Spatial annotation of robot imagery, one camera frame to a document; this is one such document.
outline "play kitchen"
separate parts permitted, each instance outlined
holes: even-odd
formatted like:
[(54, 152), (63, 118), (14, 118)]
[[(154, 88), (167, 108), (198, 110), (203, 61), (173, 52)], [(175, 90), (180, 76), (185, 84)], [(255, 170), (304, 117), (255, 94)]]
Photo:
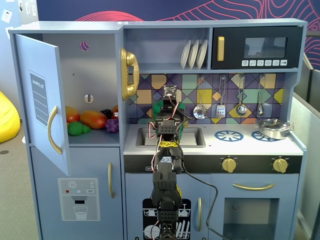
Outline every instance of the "play kitchen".
[[(39, 239), (165, 239), (174, 218), (177, 240), (292, 240), (306, 30), (296, 19), (10, 30)], [(176, 182), (153, 184), (163, 164)], [(174, 217), (157, 186), (173, 186)]]

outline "red wavy pattern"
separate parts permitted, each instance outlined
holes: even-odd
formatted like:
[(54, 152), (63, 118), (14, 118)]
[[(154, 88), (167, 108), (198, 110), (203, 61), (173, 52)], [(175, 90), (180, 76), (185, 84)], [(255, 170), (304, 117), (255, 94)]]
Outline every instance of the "red wavy pattern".
[[(320, 17), (310, 0), (211, 0), (159, 21), (296, 18), (308, 21), (308, 30), (320, 30)], [(121, 11), (100, 11), (77, 21), (143, 21)], [(320, 39), (308, 37), (305, 52), (311, 64), (320, 69)]]

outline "ice dispenser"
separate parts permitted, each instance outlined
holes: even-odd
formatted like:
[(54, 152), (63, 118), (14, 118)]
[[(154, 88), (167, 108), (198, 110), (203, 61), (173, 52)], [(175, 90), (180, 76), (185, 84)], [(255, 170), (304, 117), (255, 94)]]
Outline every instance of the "ice dispenser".
[(97, 178), (58, 178), (63, 221), (100, 221)]

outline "tiled backsplash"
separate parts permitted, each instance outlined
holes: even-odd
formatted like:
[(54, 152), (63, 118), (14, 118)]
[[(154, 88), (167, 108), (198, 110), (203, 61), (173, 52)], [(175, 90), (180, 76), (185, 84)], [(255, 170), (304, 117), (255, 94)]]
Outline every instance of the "tiled backsplash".
[[(247, 113), (239, 116), (236, 108), (239, 104), (239, 85), (242, 80), (239, 74), (225, 74), (225, 94), (223, 105), (226, 107), (224, 118), (216, 118), (217, 105), (220, 104), (219, 84), (221, 74), (203, 74), (203, 81), (197, 74), (150, 74), (140, 75), (136, 94), (128, 99), (128, 116), (131, 124), (147, 124), (152, 118), (152, 104), (162, 100), (164, 85), (177, 85), (177, 100), (185, 105), (185, 113), (193, 117), (193, 110), (200, 103), (207, 108), (205, 119), (190, 120), (190, 124), (254, 124), (256, 118), (279, 118), (283, 98), (284, 73), (265, 74), (265, 83), (261, 81), (264, 115), (257, 115), (259, 74), (245, 74), (243, 104)], [(224, 83), (221, 81), (221, 93)]]

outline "microwave window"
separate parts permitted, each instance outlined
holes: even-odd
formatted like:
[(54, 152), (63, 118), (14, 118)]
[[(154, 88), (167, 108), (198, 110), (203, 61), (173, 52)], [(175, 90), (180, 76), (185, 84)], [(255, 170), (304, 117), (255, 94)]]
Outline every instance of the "microwave window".
[(245, 39), (245, 58), (283, 58), (286, 56), (286, 37), (252, 37)]

